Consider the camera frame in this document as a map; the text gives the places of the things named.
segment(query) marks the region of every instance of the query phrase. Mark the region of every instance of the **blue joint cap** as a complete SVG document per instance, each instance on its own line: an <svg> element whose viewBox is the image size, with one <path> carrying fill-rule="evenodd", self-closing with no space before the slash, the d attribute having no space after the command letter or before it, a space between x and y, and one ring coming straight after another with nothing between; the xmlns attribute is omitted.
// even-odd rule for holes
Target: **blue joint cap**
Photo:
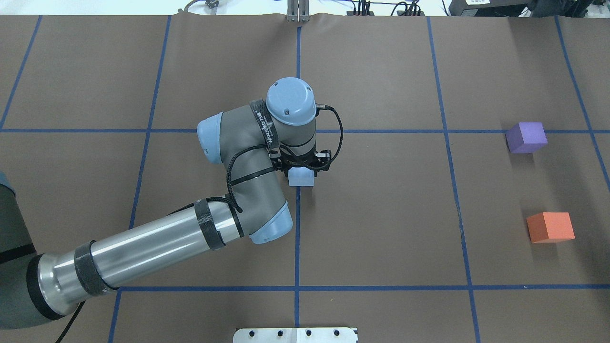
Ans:
<svg viewBox="0 0 610 343"><path fill-rule="evenodd" d="M0 170L0 186L4 186L4 187L10 189L13 192L13 194L15 193L15 189L13 189L13 187L10 186L9 179L6 177L6 174L4 174L1 170Z"/></svg>
<svg viewBox="0 0 610 343"><path fill-rule="evenodd" d="M197 125L197 137L199 144L211 163L220 164L220 121L223 113L220 112L208 119L200 121Z"/></svg>
<svg viewBox="0 0 610 343"><path fill-rule="evenodd" d="M250 239L255 244L263 244L282 237L289 233L291 229L292 216L290 215L290 210L288 210L288 201L286 201L273 218L269 219L263 227L250 235Z"/></svg>
<svg viewBox="0 0 610 343"><path fill-rule="evenodd" d="M292 167L288 170L288 184L291 187L313 187L314 171L307 167Z"/></svg>
<svg viewBox="0 0 610 343"><path fill-rule="evenodd" d="M267 109L286 125L301 126L315 118L314 91L298 78L283 78L267 92Z"/></svg>

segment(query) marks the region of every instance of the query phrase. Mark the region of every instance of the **blue tape line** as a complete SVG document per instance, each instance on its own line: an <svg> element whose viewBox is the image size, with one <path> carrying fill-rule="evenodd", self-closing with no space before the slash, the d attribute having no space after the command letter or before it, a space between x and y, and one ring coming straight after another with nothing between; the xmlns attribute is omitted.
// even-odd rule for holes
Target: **blue tape line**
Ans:
<svg viewBox="0 0 610 343"><path fill-rule="evenodd" d="M294 286L123 286L123 292L292 292Z"/></svg>
<svg viewBox="0 0 610 343"><path fill-rule="evenodd" d="M472 286L475 291L507 291L528 289L610 289L610 284L494 284Z"/></svg>
<svg viewBox="0 0 610 343"><path fill-rule="evenodd" d="M439 68L436 61L436 51L434 50L434 37L432 36L432 24L430 21L430 17L426 17L426 21L428 22L428 36L430 38L430 51L432 53L432 65L434 67L434 78L436 80L436 91L439 97L439 108L440 108L440 117L443 121L443 130L445 134L445 148L447 149L447 159L449 161L449 172L451 173L451 185L453 186L453 198L456 203L457 209L457 219L459 221L459 230L462 235L462 255L464 257L464 270L466 271L466 282L469 286L472 286L472 278L470 275L470 262L468 261L468 249L466 248L466 235L464 233L464 221L462 220L462 209L459 204L459 194L458 194L458 185L456 182L455 170L453 168L453 157L451 155L451 143L449 142L449 132L447 129L447 118L445 116L445 105L443 104L443 94L440 88L440 78L439 78ZM475 341L476 343L481 343L481 335L479 333L479 323L478 318L476 316L476 305L475 305L475 297L474 292L472 290L468 291L468 295L470 296L470 310L472 312L472 322L474 325L475 331Z"/></svg>
<svg viewBox="0 0 610 343"><path fill-rule="evenodd" d="M163 48L161 49L161 58L159 59L159 69L157 70L157 81L154 85L154 93L152 94L151 111L148 117L148 127L146 129L146 139L144 140L144 150L142 151L142 160L140 161L140 171L138 172L138 182L135 185L134 203L131 207L131 218L129 219L129 229L134 227L135 210L138 207L140 198L140 188L142 186L142 174L144 174L144 165L146 163L146 155L148 153L148 142L151 138L153 128L154 110L157 105L157 94L159 92L159 83L161 82L161 73L163 72L163 60L165 58L165 48L167 47L167 37L170 34L171 15L167 16L167 24L165 26L165 38L163 39Z"/></svg>
<svg viewBox="0 0 610 343"><path fill-rule="evenodd" d="M196 134L197 129L151 129L153 133L186 133L186 134Z"/></svg>
<svg viewBox="0 0 610 343"><path fill-rule="evenodd" d="M1 131L27 133L144 133L146 129L2 129Z"/></svg>
<svg viewBox="0 0 610 343"><path fill-rule="evenodd" d="M197 133L197 129L0 129L0 132L26 133ZM347 134L441 134L442 129L346 129ZM448 129L450 134L505 134L508 130ZM588 134L589 130L544 130L547 134ZM596 134L610 134L610 130L593 130ZM338 129L318 129L319 134L338 134Z"/></svg>
<svg viewBox="0 0 610 343"><path fill-rule="evenodd" d="M467 291L468 286L301 286L300 290L303 292Z"/></svg>
<svg viewBox="0 0 610 343"><path fill-rule="evenodd" d="M6 106L4 108L4 113L2 114L2 119L0 120L0 129L4 126L4 122L6 121L6 117L9 115L10 104L13 102L13 97L15 96L15 92L17 91L17 85L19 84L19 80L21 79L21 74L23 74L23 68L26 66L27 57L30 56L30 51L32 50L32 45L34 45L34 39L36 39L36 34L38 33L38 28L40 27L40 22L42 21L42 16L38 16L38 20L36 21L36 26L34 27L34 32L32 33L32 37L30 38L30 43L27 45L26 53L23 56L23 60L21 61L21 66L19 67L19 72L17 72L17 77L15 78L15 83L13 83L13 89L10 90L9 98L6 102Z"/></svg>
<svg viewBox="0 0 610 343"><path fill-rule="evenodd" d="M112 311L112 322L110 323L110 332L108 333L108 343L112 343L114 341L114 332L117 328L117 318L118 318L118 307L121 304L121 289L117 291L117 298L115 299L115 308Z"/></svg>
<svg viewBox="0 0 610 343"><path fill-rule="evenodd" d="M565 48L564 36L561 33L561 25L559 25L559 17L555 16L555 26L557 26L557 33L559 34L559 42L561 44L561 50L564 53L565 64L568 67L568 72L570 73L570 78L572 79L572 84L574 85L574 90L576 91L576 97L578 97L578 103L580 104L580 109L583 111L584 121L587 123L587 128L589 129L588 133L591 136L591 142L593 143L593 147L595 148L595 154L597 155L597 159L599 160L601 172L604 174L604 179L606 180L606 187L610 191L610 178L608 177L608 171L606 170L606 164L604 160L601 158L600 148L597 145L597 139L595 139L595 133L593 132L593 127L591 126L591 121L589 120L589 114L587 114L587 109L584 107L583 97L580 94L580 89L578 88L578 83L576 82L576 77L574 76L574 71L572 70L572 64L570 63L570 58L568 57L568 52Z"/></svg>
<svg viewBox="0 0 610 343"><path fill-rule="evenodd" d="M301 78L301 26L296 29L296 76Z"/></svg>
<svg viewBox="0 0 610 343"><path fill-rule="evenodd" d="M296 29L296 76L301 78L301 26ZM301 283L301 187L296 188L295 226L295 327L301 325L299 285Z"/></svg>
<svg viewBox="0 0 610 343"><path fill-rule="evenodd" d="M483 284L413 286L123 286L122 292L401 292L528 291L536 289L610 289L610 284Z"/></svg>
<svg viewBox="0 0 610 343"><path fill-rule="evenodd" d="M296 229L295 229L295 327L300 327L300 286L301 286L301 187L296 188Z"/></svg>

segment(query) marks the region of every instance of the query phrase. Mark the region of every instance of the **cable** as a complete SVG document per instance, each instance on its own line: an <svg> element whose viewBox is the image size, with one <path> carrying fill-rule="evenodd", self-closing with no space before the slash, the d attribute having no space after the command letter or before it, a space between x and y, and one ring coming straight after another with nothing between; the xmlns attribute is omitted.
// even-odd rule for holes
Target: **cable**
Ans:
<svg viewBox="0 0 610 343"><path fill-rule="evenodd" d="M212 202L216 201L216 202L219 202L219 203L225 203L225 204L227 204L227 205L229 205L229 206L232 206L232 205L233 205L233 204L232 204L232 203L231 203L229 200L227 200L227 199L225 199L225 198L223 198L223 197L211 197L211 198L206 198L206 201L207 201L208 203L212 203Z"/></svg>
<svg viewBox="0 0 610 343"><path fill-rule="evenodd" d="M441 0L441 2L443 2L443 12L445 12L447 16L450 16L449 12L447 12L447 7L445 6L445 0Z"/></svg>
<svg viewBox="0 0 610 343"><path fill-rule="evenodd" d="M335 0L335 1L354 2L353 0ZM374 1L367 1L367 4L373 4L373 5L396 5L395 2L374 2Z"/></svg>
<svg viewBox="0 0 610 343"><path fill-rule="evenodd" d="M354 2L354 0L347 0L349 2L351 2L351 4L354 6L354 11L352 12L353 15L356 15L356 3Z"/></svg>
<svg viewBox="0 0 610 343"><path fill-rule="evenodd" d="M76 308L76 311L74 312L74 314L72 315L72 318L70 318L70 321L68 322L68 324L66 325L66 327L63 329L63 332L61 335L59 335L59 338L55 341L55 343L60 343L62 341L62 339L66 336L66 334L68 333L68 330L70 330L70 327L72 326L72 323L74 323L74 321L76 320L76 317L78 316L78 314L81 312L82 306L85 304L85 302L81 302L80 304L78 304L78 307Z"/></svg>
<svg viewBox="0 0 610 343"><path fill-rule="evenodd" d="M189 7L191 7L194 3L200 2L200 1L203 1L203 0L193 0L193 1L189 2L186 6L184 6L184 11L188 12Z"/></svg>
<svg viewBox="0 0 610 343"><path fill-rule="evenodd" d="M417 4L419 0L413 0L409 8L403 13L405 16L419 16L422 13L422 8Z"/></svg>
<svg viewBox="0 0 610 343"><path fill-rule="evenodd" d="M237 160L237 158L239 156L241 156L249 151L256 150L256 149L263 149L266 147L267 147L266 144L261 144L261 145L254 145L249 148L245 148L244 150L241 150L237 154L233 155L233 158L231 159L231 162L229 163L229 166L227 167L227 189L229 191L229 194L228 194L229 201L235 207L235 210L237 210L237 212L239 212L239 213L242 213L243 209L241 207L239 207L239 205L237 204L237 200L235 199L235 194L233 194L233 186L231 186L231 172L233 171L233 165L235 164L235 161Z"/></svg>
<svg viewBox="0 0 610 343"><path fill-rule="evenodd" d="M404 11L405 11L405 12L407 12L407 6L408 6L409 4L407 4L407 3L406 3L406 2L404 2L404 1L401 1L401 2L397 3L397 4L396 4L396 6L394 6L394 9L392 10L392 13L390 14L390 16L393 16L393 15L394 15L394 11L396 11L396 8L397 8L398 6L400 6L400 5L404 5Z"/></svg>
<svg viewBox="0 0 610 343"><path fill-rule="evenodd" d="M311 170L316 170L316 171L320 171L320 170L324 170L328 167L330 167L331 163L337 158L337 156L339 155L339 151L341 151L341 146L343 145L343 123L341 122L341 118L339 117L339 114L337 113L337 111L332 108L331 106L328 105L324 105L323 108L321 108L323 110L330 110L332 111L332 113L335 114L335 117L337 117L337 122L339 123L339 132L340 132L340 136L339 136L339 145L337 147L337 152L335 152L335 155L324 165L322 165L321 167L314 167L312 165L309 165L307 163L305 163L305 161L301 160L292 150L290 150L287 146L285 145L280 145L279 147L281 149L286 150L286 152L288 152L292 158L294 158L294 160L296 160L296 162L298 163L298 165L302 166L302 167L307 167Z"/></svg>
<svg viewBox="0 0 610 343"><path fill-rule="evenodd" d="M190 203L190 204L188 204L188 205L186 205L186 206L183 206L183 207L181 207L181 208L179 208L179 209L175 210L174 212L172 212L172 213L170 213L170 214L168 214L168 215L172 215L172 214L174 214L174 213L177 213L177 212L183 211L183 210L185 210L185 209L187 209L187 208L191 208L191 207L193 207L194 205L195 205L195 204Z"/></svg>

